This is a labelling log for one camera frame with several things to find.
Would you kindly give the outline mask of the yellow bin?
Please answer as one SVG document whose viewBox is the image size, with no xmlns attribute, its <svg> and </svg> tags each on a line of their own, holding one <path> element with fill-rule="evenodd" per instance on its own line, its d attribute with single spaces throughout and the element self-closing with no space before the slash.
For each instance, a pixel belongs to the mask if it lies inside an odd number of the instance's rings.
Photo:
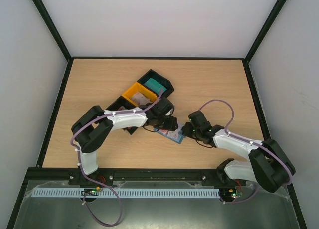
<svg viewBox="0 0 319 229">
<path fill-rule="evenodd" d="M 130 86 L 122 96 L 135 106 L 153 103 L 158 98 L 154 92 L 138 82 Z"/>
</svg>

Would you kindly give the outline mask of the black metal frame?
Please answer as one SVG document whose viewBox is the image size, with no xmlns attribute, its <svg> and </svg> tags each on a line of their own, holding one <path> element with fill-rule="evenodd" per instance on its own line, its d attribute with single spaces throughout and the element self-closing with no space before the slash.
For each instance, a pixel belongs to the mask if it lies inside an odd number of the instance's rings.
<svg viewBox="0 0 319 229">
<path fill-rule="evenodd" d="M 237 60 L 237 61 L 241 61 L 243 64 L 243 68 L 245 70 L 245 74 L 246 74 L 246 78 L 247 78 L 247 82 L 249 85 L 249 89 L 251 92 L 251 96 L 252 96 L 252 100 L 254 102 L 254 106 L 255 106 L 255 110 L 256 110 L 256 114 L 257 114 L 257 118 L 260 124 L 260 128 L 261 128 L 261 132 L 263 135 L 264 139 L 270 138 L 270 132 L 266 123 L 266 118 L 264 116 L 264 110 L 262 109 L 262 104 L 260 101 L 260 96 L 258 95 L 257 92 L 257 87 L 255 84 L 255 81 L 253 80 L 253 76 L 252 76 L 252 72 L 249 66 L 250 61 L 252 60 L 253 56 L 255 55 L 255 53 L 257 52 L 259 46 L 261 45 L 262 41 L 264 40 L 266 34 L 268 33 L 269 29 L 271 28 L 272 24 L 274 23 L 274 21 L 276 20 L 278 14 L 280 13 L 281 9 L 283 8 L 283 6 L 285 5 L 287 0 L 277 0 L 275 5 L 273 6 L 269 16 L 267 17 L 265 23 L 263 24 L 260 32 L 258 33 L 256 39 L 254 40 L 250 50 L 248 51 L 247 55 L 245 58 L 227 58 L 227 57 L 138 57 L 138 56 L 134 56 L 134 57 L 112 57 L 112 56 L 103 56 L 103 57 L 72 57 L 70 55 L 70 53 L 68 52 L 60 34 L 58 33 L 58 30 L 56 28 L 56 26 L 53 23 L 52 18 L 50 17 L 44 3 L 42 0 L 32 0 L 33 4 L 35 5 L 35 7 L 37 8 L 38 12 L 40 13 L 42 19 L 44 20 L 45 24 L 47 25 L 48 29 L 50 30 L 51 35 L 53 36 L 53 38 L 55 39 L 55 41 L 57 42 L 60 50 L 62 50 L 63 55 L 66 57 L 67 60 L 67 66 L 66 69 L 64 71 L 64 75 L 61 81 L 61 86 L 57 95 L 57 99 L 55 101 L 54 104 L 54 108 L 52 110 L 52 114 L 50 117 L 50 121 L 48 124 L 48 128 L 46 130 L 45 133 L 45 137 L 44 137 L 44 141 L 39 153 L 39 157 L 37 160 L 37 164 L 36 167 L 30 167 L 27 170 L 26 176 L 23 180 L 20 192 L 18 194 L 16 203 L 14 205 L 13 211 L 11 213 L 8 225 L 7 225 L 7 229 L 13 229 L 17 218 L 18 218 L 18 213 L 21 209 L 21 205 L 22 205 L 22 201 L 23 201 L 23 196 L 26 193 L 26 189 L 27 189 L 27 183 L 29 183 L 29 181 L 31 180 L 36 180 L 36 179 L 45 179 L 45 180 L 49 180 L 49 179 L 57 179 L 57 180 L 62 180 L 62 179 L 66 179 L 67 174 L 66 173 L 70 173 L 73 168 L 62 168 L 62 169 L 58 169 L 58 168 L 48 168 L 48 169 L 43 169 L 42 165 L 44 162 L 44 158 L 45 155 L 47 153 L 47 148 L 49 145 L 49 140 L 51 139 L 52 136 L 52 132 L 53 132 L 53 127 L 55 125 L 56 119 L 57 119 L 57 115 L 58 115 L 58 111 L 62 102 L 62 98 L 65 92 L 65 88 L 67 85 L 67 81 L 71 72 L 71 67 L 72 64 L 74 62 L 75 59 L 120 59 L 120 60 Z M 297 213 L 297 222 L 299 223 L 299 226 L 302 226 L 306 229 L 306 223 L 304 220 L 304 217 L 302 215 L 300 206 L 299 206 L 299 202 L 293 187 L 293 184 L 289 184 L 287 186 L 288 188 L 288 194 L 290 197 L 292 197 L 292 203 L 293 203 L 293 207 L 294 207 L 294 211 L 295 213 Z"/>
</svg>

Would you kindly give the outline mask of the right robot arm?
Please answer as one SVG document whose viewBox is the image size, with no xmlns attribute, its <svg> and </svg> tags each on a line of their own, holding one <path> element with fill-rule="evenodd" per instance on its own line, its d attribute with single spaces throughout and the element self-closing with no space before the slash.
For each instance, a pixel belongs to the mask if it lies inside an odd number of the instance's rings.
<svg viewBox="0 0 319 229">
<path fill-rule="evenodd" d="M 228 185 L 241 179 L 256 182 L 264 190 L 274 193 L 291 183 L 295 167 L 275 140 L 252 140 L 220 125 L 212 126 L 202 111 L 195 111 L 188 118 L 181 130 L 184 136 L 245 158 L 245 161 L 227 159 L 218 166 L 217 179 L 221 184 Z"/>
</svg>

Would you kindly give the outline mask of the white floral VIP card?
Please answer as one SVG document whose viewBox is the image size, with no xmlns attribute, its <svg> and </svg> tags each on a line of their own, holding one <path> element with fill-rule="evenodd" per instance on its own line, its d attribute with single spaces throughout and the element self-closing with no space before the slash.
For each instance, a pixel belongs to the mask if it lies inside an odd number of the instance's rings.
<svg viewBox="0 0 319 229">
<path fill-rule="evenodd" d="M 178 144 L 181 144 L 184 139 L 184 136 L 181 134 L 179 129 L 175 131 L 159 130 L 158 133 Z"/>
</svg>

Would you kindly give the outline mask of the black bin with teal cards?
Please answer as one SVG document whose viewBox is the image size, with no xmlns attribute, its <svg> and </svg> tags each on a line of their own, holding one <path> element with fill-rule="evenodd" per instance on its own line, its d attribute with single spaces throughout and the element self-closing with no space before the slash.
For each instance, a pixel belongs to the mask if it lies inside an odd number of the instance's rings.
<svg viewBox="0 0 319 229">
<path fill-rule="evenodd" d="M 174 87 L 170 80 L 152 69 L 149 69 L 142 75 L 137 82 L 153 91 L 156 95 L 158 95 L 161 90 L 163 90 L 162 95 L 164 97 L 168 97 L 174 92 Z"/>
</svg>

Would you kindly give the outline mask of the teal card holder wallet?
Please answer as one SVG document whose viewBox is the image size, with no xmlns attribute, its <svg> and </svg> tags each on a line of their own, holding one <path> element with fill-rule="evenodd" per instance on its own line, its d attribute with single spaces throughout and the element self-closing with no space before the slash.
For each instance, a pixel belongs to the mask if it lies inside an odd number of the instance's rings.
<svg viewBox="0 0 319 229">
<path fill-rule="evenodd" d="M 178 128 L 175 131 L 169 131 L 169 130 L 157 130 L 155 129 L 154 132 L 164 136 L 165 138 L 168 138 L 172 140 L 175 143 L 181 144 L 184 140 L 185 136 L 182 134 L 182 128 L 184 127 L 183 124 L 179 123 Z"/>
</svg>

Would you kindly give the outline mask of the teal card stack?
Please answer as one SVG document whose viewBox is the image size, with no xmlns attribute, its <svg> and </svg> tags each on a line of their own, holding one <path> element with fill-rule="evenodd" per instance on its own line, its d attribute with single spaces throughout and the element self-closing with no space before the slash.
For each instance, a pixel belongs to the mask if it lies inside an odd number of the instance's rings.
<svg viewBox="0 0 319 229">
<path fill-rule="evenodd" d="M 146 87 L 148 87 L 150 90 L 152 90 L 153 92 L 155 92 L 157 95 L 160 94 L 160 92 L 165 92 L 166 91 L 166 87 L 164 85 L 162 85 L 160 82 L 158 82 L 157 80 L 155 80 L 154 78 L 149 78 L 144 85 Z"/>
</svg>

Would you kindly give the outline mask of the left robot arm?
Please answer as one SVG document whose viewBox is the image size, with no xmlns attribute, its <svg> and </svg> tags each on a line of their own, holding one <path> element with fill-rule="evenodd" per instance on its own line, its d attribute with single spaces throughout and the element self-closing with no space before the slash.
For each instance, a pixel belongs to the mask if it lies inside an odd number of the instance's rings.
<svg viewBox="0 0 319 229">
<path fill-rule="evenodd" d="M 178 123 L 173 112 L 174 105 L 166 97 L 127 110 L 91 107 L 71 127 L 71 145 L 76 147 L 82 173 L 90 175 L 97 171 L 97 150 L 118 130 L 150 126 L 155 130 L 175 131 Z"/>
</svg>

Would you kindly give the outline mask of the white floral card stack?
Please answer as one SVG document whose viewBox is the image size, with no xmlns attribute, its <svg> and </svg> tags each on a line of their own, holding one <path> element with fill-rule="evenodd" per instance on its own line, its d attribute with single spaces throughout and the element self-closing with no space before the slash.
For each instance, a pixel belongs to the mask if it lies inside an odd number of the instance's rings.
<svg viewBox="0 0 319 229">
<path fill-rule="evenodd" d="M 144 96 L 140 92 L 136 92 L 132 95 L 131 100 L 136 103 L 138 106 L 139 105 L 147 105 L 151 103 L 150 99 Z"/>
</svg>

